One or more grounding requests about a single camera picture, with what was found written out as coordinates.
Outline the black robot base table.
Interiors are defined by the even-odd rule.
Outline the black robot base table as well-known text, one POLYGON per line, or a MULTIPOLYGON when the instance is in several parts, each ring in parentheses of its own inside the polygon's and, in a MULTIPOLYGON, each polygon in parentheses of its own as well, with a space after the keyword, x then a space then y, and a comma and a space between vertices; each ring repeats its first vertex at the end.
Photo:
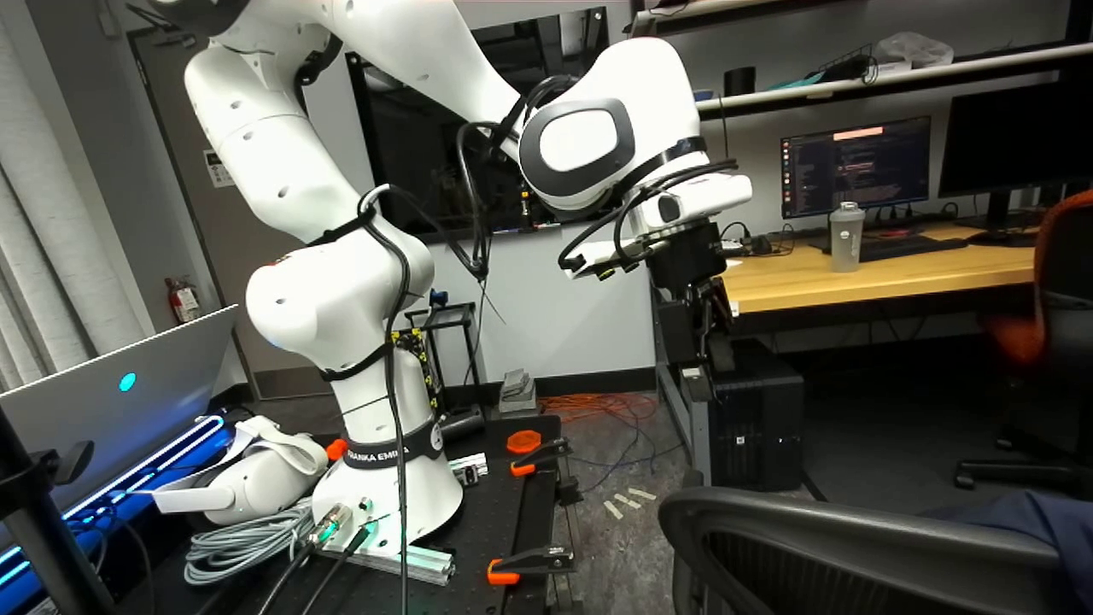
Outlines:
POLYGON ((519 571, 513 585, 497 585, 490 565, 545 552, 555 539, 558 462, 539 462, 525 478, 511 473, 505 440, 538 432, 545 440, 562 433, 558 416, 494 421, 479 437, 456 445, 456 456, 482 453, 490 474, 466 494, 466 507, 448 525, 424 538, 424 548, 456 558, 445 585, 400 580, 391 571, 315 558, 283 589, 283 562, 261 565, 216 589, 190 589, 180 558, 170 554, 150 577, 159 615, 550 615, 546 569, 519 571))

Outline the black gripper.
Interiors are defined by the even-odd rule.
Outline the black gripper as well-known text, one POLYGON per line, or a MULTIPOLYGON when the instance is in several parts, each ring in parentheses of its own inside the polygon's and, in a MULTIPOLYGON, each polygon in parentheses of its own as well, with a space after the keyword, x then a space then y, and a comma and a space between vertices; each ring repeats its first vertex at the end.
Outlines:
POLYGON ((717 226, 700 221, 670 237, 667 245, 647 259, 647 267, 660 292, 685 299, 726 270, 717 226))

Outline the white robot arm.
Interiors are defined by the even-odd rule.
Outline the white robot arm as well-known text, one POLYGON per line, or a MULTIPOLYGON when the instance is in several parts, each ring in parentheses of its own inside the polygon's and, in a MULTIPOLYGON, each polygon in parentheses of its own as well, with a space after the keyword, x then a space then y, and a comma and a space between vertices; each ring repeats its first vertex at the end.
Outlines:
POLYGON ((339 47, 451 110, 516 164, 558 217, 613 213, 606 245, 574 242, 574 277, 670 249, 753 183, 700 136, 689 74, 675 46, 628 38, 578 79, 525 97, 479 47, 456 0, 147 0, 197 40, 186 93, 251 213, 298 241, 246 284, 254 330, 323 369, 349 456, 310 507, 341 507, 382 539, 421 539, 466 502, 426 408, 421 364, 392 317, 433 282, 432 249, 391 221, 376 193, 339 170, 301 102, 301 79, 339 47))

